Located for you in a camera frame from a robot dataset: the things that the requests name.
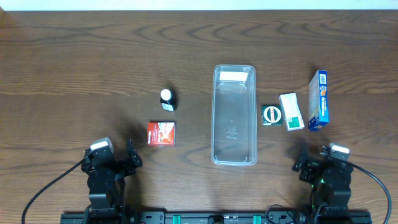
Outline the red medicine box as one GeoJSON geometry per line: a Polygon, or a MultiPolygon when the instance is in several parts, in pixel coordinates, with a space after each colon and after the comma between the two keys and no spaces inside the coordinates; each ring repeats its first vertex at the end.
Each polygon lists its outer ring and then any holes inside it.
{"type": "Polygon", "coordinates": [[[147,144],[150,146],[174,146],[174,122],[149,122],[147,124],[147,144]]]}

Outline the white green medicine box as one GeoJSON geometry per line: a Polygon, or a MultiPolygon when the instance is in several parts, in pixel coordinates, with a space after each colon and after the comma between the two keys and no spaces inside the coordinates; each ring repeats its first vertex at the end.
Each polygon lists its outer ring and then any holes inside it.
{"type": "Polygon", "coordinates": [[[296,93],[287,93],[279,96],[280,105],[284,114],[288,131],[295,131],[305,127],[297,102],[296,93]]]}

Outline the blue cardboard box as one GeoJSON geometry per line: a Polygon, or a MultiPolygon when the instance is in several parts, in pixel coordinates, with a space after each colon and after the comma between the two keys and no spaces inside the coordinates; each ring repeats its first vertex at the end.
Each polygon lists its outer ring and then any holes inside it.
{"type": "Polygon", "coordinates": [[[318,70],[309,83],[308,130],[318,131],[329,123],[328,72],[318,70]]]}

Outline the green round-logo box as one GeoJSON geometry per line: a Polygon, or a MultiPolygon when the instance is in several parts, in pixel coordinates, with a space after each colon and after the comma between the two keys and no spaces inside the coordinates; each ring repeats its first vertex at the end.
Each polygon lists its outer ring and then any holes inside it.
{"type": "Polygon", "coordinates": [[[281,126],[283,124],[282,110],[279,105],[261,106],[263,126],[281,126]]]}

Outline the dark bottle white cap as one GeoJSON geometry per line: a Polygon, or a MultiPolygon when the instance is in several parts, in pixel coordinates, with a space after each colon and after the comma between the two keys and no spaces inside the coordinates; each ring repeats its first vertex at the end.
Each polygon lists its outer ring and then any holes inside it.
{"type": "Polygon", "coordinates": [[[177,109],[177,98],[175,93],[165,88],[160,92],[160,104],[166,111],[175,111],[177,109]]]}

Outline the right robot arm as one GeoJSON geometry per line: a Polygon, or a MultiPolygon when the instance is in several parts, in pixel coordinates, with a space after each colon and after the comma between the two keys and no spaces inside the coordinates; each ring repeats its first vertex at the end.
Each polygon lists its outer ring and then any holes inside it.
{"type": "Polygon", "coordinates": [[[353,167],[347,164],[350,150],[331,143],[323,146],[322,156],[310,156],[309,145],[303,144],[292,166],[299,179],[311,185],[310,204],[305,207],[307,223],[318,223],[320,218],[347,218],[351,197],[353,167]]]}

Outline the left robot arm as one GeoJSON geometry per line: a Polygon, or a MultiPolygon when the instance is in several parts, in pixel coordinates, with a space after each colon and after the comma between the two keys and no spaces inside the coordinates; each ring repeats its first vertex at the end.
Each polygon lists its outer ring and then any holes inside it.
{"type": "Polygon", "coordinates": [[[81,170],[88,174],[89,200],[94,219],[128,220],[124,204],[125,178],[134,175],[142,159],[132,141],[126,144],[127,157],[117,161],[110,138],[102,138],[85,150],[81,170]]]}

